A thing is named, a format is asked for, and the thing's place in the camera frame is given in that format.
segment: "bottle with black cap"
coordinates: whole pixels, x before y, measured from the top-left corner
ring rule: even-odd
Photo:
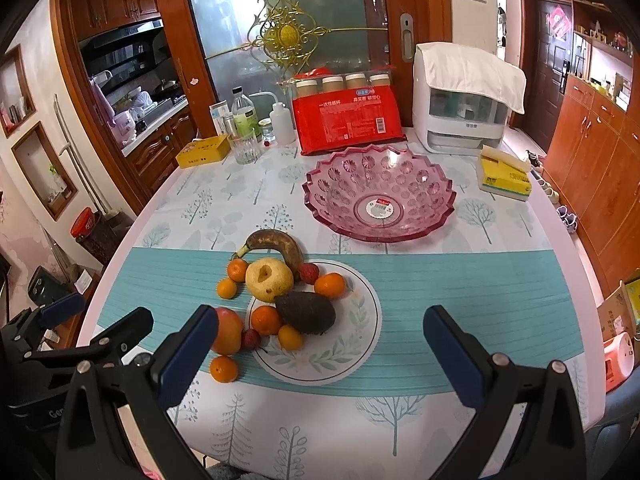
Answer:
[[[242,87],[233,89],[234,102],[231,105],[231,113],[236,123],[236,130],[241,136],[255,134],[260,141],[260,129],[258,128],[258,115],[255,113],[254,103],[242,93]]]

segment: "small orange fruit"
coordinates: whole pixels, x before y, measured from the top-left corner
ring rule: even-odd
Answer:
[[[219,383],[232,383],[238,378],[238,364],[231,357],[221,355],[212,359],[209,373]]]
[[[226,266],[226,275],[236,283],[244,283],[244,276],[248,266],[249,264],[242,258],[235,258]]]
[[[238,286],[231,278],[223,278],[218,282],[216,292],[223,300],[230,300],[238,292]]]
[[[261,305],[251,313],[251,326],[260,335],[276,335],[282,326],[282,318],[274,307]]]
[[[324,276],[320,276],[314,283],[314,291],[316,294],[322,294],[330,300],[340,298],[344,294],[346,285],[344,278],[337,272],[330,272]]]
[[[278,342],[283,350],[294,351],[302,347],[305,342],[302,334],[291,325],[283,325],[278,330]]]

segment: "pink plastic fruit bowl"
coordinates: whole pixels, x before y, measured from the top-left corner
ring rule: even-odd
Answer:
[[[334,153],[306,174],[302,187],[316,220],[364,242],[426,236],[444,225],[456,198],[439,165],[389,146]]]

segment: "white round label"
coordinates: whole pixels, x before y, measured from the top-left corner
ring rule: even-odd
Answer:
[[[369,216],[378,219],[389,218],[394,213],[394,207],[391,202],[384,198],[372,200],[367,204],[366,210]]]

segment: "brown overripe banana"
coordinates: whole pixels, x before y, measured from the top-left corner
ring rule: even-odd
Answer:
[[[298,269],[304,262],[304,258],[300,247],[291,236],[277,229],[260,229],[249,235],[244,245],[231,256],[231,259],[242,258],[249,251],[256,249],[274,249],[280,252],[287,267],[293,272],[294,279],[300,279]]]

